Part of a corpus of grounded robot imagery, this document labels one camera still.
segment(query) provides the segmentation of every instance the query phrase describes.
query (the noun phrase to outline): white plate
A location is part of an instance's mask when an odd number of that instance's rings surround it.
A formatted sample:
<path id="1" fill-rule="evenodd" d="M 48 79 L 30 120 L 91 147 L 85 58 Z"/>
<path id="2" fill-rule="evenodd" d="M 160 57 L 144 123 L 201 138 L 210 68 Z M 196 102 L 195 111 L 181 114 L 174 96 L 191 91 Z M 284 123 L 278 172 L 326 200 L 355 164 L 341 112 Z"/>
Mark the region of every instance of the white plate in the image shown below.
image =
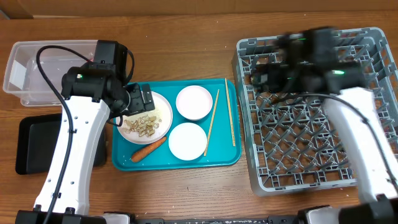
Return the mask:
<path id="1" fill-rule="evenodd" d="M 191 121 L 204 118 L 213 107 L 213 98 L 202 86 L 187 86 L 180 91 L 175 100 L 178 112 Z"/>
<path id="2" fill-rule="evenodd" d="M 119 133 L 128 141 L 135 144 L 150 144 L 156 142 L 166 135 L 169 131 L 172 121 L 173 121 L 173 110 L 170 103 L 162 95 L 152 92 L 152 98 L 154 99 L 155 109 L 153 111 L 144 112 L 141 114 L 136 114 L 133 116 L 123 116 L 123 125 L 118 127 Z M 159 123 L 159 127 L 156 129 L 155 134 L 147 137 L 146 135 L 139 137 L 137 132 L 131 132 L 129 134 L 122 131 L 122 128 L 129 128 L 124 122 L 126 119 L 135 122 L 136 119 L 141 118 L 145 115 L 156 116 L 160 118 L 162 122 Z M 119 123 L 119 118 L 116 118 L 116 124 Z"/>
<path id="3" fill-rule="evenodd" d="M 182 123 L 175 127 L 169 136 L 172 154 L 184 161 L 200 157 L 207 145 L 205 131 L 197 124 Z"/>

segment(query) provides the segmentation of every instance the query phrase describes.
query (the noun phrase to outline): plastic dish rack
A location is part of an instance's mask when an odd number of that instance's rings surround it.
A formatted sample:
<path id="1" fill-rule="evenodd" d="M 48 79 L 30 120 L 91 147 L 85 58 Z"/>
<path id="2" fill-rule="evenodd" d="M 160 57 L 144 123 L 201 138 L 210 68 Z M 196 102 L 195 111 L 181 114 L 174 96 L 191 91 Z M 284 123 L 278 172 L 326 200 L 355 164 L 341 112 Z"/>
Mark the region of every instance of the plastic dish rack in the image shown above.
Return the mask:
<path id="1" fill-rule="evenodd" d="M 397 157 L 394 127 L 398 125 L 398 108 L 392 86 L 397 84 L 398 71 L 386 36 L 378 28 L 339 30 L 334 36 L 340 60 L 361 62 L 386 137 Z M 281 57 L 272 46 L 277 38 L 240 40 L 233 58 L 253 192 L 266 196 L 356 185 L 345 150 L 319 100 L 267 107 L 278 94 L 258 94 L 250 85 L 249 75 L 256 64 L 280 62 Z"/>

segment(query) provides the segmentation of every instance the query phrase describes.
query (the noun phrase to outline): wooden chopstick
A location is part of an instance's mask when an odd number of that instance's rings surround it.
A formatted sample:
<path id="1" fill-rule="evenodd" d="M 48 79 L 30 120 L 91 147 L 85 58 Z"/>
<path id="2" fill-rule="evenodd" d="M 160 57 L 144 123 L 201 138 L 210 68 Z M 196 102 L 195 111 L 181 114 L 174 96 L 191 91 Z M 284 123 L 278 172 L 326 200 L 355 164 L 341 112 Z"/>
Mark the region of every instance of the wooden chopstick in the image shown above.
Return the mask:
<path id="1" fill-rule="evenodd" d="M 204 154 L 204 156 L 207 155 L 207 148 L 209 147 L 211 128 L 213 127 L 214 114 L 216 114 L 217 101 L 218 101 L 218 94 L 219 94 L 219 93 L 220 93 L 220 90 L 217 91 L 216 101 L 214 102 L 214 110 L 213 110 L 213 115 L 211 115 L 210 129 L 209 129 L 209 133 L 208 133 L 208 135 L 207 135 L 207 145 L 206 145 L 206 149 L 205 149 L 205 154 Z"/>
<path id="2" fill-rule="evenodd" d="M 228 91 L 228 84 L 226 82 L 226 78 L 225 78 L 225 90 L 226 90 L 226 101 L 228 103 L 229 124 L 231 125 L 232 145 L 235 147 L 234 124 L 232 123 L 231 103 L 229 102 L 229 91 Z"/>

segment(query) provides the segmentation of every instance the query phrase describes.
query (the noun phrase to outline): carrot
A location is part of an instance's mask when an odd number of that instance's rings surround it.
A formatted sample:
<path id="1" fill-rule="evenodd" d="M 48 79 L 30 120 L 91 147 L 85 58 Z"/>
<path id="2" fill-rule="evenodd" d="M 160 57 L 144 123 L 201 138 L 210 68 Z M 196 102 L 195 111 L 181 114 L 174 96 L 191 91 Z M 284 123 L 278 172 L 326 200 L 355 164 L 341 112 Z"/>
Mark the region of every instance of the carrot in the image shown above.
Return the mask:
<path id="1" fill-rule="evenodd" d="M 147 157 L 151 152 L 155 151 L 155 149 L 157 149 L 159 146 L 161 146 L 164 142 L 166 142 L 167 137 L 164 136 L 161 139 L 157 140 L 156 142 L 150 144 L 149 146 L 138 150 L 137 152 L 135 152 L 132 157 L 131 160 L 133 162 L 139 162 L 141 160 L 143 160 L 145 157 Z"/>

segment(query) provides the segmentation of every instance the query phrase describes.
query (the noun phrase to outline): green led light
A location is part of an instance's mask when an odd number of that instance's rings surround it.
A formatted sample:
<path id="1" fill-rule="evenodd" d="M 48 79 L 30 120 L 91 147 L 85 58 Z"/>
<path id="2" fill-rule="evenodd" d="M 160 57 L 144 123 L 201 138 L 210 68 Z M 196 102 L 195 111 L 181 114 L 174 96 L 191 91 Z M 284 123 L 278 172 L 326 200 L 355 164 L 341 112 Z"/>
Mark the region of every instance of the green led light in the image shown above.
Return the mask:
<path id="1" fill-rule="evenodd" d="M 341 70 L 333 70 L 332 72 L 335 75 L 344 75 L 344 73 L 345 73 L 344 71 L 341 71 Z"/>

